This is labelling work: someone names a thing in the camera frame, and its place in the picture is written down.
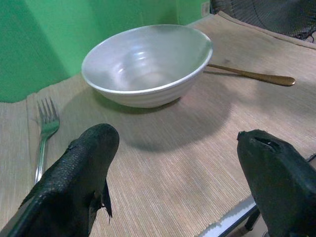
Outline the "silver metal fork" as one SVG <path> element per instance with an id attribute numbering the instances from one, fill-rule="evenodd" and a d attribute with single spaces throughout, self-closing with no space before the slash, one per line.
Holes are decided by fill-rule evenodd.
<path id="1" fill-rule="evenodd" d="M 44 174 L 47 156 L 47 141 L 60 127 L 59 115 L 51 97 L 46 97 L 40 102 L 38 101 L 37 105 L 40 118 L 40 139 L 34 184 L 39 182 Z"/>

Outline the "white ceramic bowl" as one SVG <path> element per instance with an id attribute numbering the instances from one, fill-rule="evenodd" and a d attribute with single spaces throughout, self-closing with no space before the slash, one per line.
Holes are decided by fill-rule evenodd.
<path id="1" fill-rule="evenodd" d="M 186 94 L 213 54 L 213 41 L 181 25 L 134 28 L 102 41 L 85 56 L 81 73 L 105 98 L 154 108 Z"/>

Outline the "gold metal utensil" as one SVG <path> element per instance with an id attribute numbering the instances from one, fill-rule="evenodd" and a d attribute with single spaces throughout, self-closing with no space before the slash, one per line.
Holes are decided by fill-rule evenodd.
<path id="1" fill-rule="evenodd" d="M 259 81 L 263 81 L 263 82 L 267 82 L 267 83 L 271 83 L 275 85 L 280 85 L 280 86 L 290 87 L 296 83 L 296 80 L 293 77 L 260 74 L 260 73 L 243 71 L 243 70 L 238 70 L 235 68 L 229 68 L 229 67 L 224 67 L 224 66 L 219 66 L 219 65 L 214 65 L 214 64 L 207 64 L 207 66 L 220 69 L 220 70 L 225 70 L 232 73 L 236 73 L 247 78 L 256 79 Z"/>

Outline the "black electric fan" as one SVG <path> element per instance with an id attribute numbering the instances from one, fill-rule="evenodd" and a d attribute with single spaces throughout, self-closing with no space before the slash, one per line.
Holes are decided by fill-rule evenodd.
<path id="1" fill-rule="evenodd" d="M 210 12 L 305 40 L 316 32 L 316 0 L 210 0 Z"/>

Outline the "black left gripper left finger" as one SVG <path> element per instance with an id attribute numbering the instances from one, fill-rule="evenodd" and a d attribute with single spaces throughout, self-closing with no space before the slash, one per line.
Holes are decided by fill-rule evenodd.
<path id="1" fill-rule="evenodd" d="M 89 237 L 97 211 L 112 214 L 107 185 L 119 147 L 117 130 L 100 123 L 72 141 L 7 223 L 7 237 Z"/>

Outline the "beige woven placemat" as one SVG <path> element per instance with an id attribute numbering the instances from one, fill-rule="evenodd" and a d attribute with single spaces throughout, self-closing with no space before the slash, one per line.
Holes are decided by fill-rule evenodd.
<path id="1" fill-rule="evenodd" d="M 224 13 L 194 22 L 214 42 L 213 64 L 292 76 L 283 87 L 207 68 L 179 100 L 155 109 L 114 103 L 76 75 L 27 97 L 30 152 L 36 101 L 51 96 L 61 125 L 48 165 L 87 128 L 109 123 L 120 144 L 107 176 L 113 218 L 98 211 L 89 237 L 196 237 L 250 197 L 237 134 L 265 130 L 304 157 L 316 152 L 316 37 L 305 42 Z"/>
<path id="2" fill-rule="evenodd" d="M 28 103 L 0 103 L 0 231 L 34 183 L 29 152 Z"/>

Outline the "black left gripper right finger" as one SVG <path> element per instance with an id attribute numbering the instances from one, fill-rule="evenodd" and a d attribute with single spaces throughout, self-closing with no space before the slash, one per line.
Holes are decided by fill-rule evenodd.
<path id="1" fill-rule="evenodd" d="M 237 156 L 270 237 L 316 237 L 316 169 L 288 142 L 241 131 Z"/>

